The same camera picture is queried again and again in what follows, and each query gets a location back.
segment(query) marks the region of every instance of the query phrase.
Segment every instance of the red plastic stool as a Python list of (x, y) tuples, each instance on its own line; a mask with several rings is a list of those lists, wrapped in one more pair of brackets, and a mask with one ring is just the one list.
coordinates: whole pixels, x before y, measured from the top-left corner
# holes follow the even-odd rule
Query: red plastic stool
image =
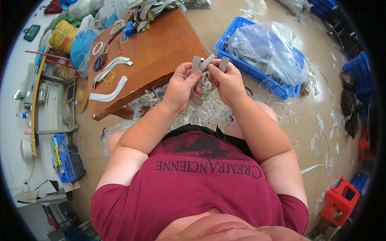
[(370, 149), (369, 139), (367, 138), (367, 128), (363, 127), (362, 131), (363, 131), (363, 138), (358, 140), (358, 148), (361, 149), (361, 159), (360, 159), (360, 161), (362, 161), (362, 162), (363, 161), (372, 161), (372, 160), (374, 160), (374, 157), (367, 157), (365, 155), (365, 152), (364, 152), (365, 149), (367, 149), (367, 150)]
[[(360, 195), (359, 191), (355, 189), (348, 181), (346, 181), (343, 176), (340, 177), (340, 180), (342, 181), (342, 183), (339, 185), (338, 188), (335, 189), (331, 187), (326, 192), (325, 198), (328, 200), (327, 207), (324, 212), (319, 213), (319, 216), (324, 217), (336, 226), (342, 226), (344, 222), (349, 218), (352, 211), (354, 210), (355, 205), (357, 204)], [(348, 200), (344, 197), (348, 189), (351, 189), (354, 192), (354, 197), (351, 200)], [(343, 212), (343, 215), (339, 221), (334, 220), (334, 218), (332, 218), (332, 215), (336, 211)]]

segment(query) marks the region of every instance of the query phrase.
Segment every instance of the straw hat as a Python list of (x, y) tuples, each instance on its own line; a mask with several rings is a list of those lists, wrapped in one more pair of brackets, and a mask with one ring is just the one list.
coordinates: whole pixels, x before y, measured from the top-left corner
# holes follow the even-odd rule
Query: straw hat
[(75, 109), (76, 109), (76, 112), (82, 113), (86, 107), (87, 100), (88, 100), (87, 80), (78, 79), (78, 81), (76, 82), (76, 85), (77, 85), (77, 89), (75, 93), (75, 99), (78, 101), (78, 104), (75, 105)]

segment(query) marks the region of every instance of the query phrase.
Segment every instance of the red-capped pen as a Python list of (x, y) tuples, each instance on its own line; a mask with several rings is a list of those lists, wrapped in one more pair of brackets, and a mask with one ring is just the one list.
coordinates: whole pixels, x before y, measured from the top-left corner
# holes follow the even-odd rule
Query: red-capped pen
[(122, 54), (122, 51), (120, 50), (118, 41), (117, 41), (117, 46), (118, 46), (119, 54)]

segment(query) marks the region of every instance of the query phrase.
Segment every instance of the plastic bottle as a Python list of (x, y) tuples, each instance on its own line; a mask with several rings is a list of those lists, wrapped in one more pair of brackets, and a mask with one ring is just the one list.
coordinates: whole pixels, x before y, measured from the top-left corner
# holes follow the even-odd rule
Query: plastic bottle
[(27, 112), (22, 112), (22, 113), (19, 113), (19, 114), (16, 114), (16, 116), (19, 116), (20, 118), (22, 118), (22, 119), (29, 119), (29, 113), (27, 113)]

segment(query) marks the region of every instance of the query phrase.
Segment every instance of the hand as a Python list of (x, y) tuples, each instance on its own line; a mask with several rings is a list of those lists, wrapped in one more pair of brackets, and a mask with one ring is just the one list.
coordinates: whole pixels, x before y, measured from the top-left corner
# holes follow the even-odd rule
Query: hand
[(228, 63), (225, 73), (218, 68), (221, 59), (214, 59), (208, 65), (209, 81), (217, 86), (221, 100), (231, 106), (247, 96), (240, 71), (231, 63)]
[(194, 96), (201, 94), (202, 83), (201, 70), (191, 74), (192, 63), (184, 63), (177, 67), (174, 75), (169, 80), (164, 99), (166, 106), (176, 113), (180, 114), (190, 104), (190, 90), (197, 83)]

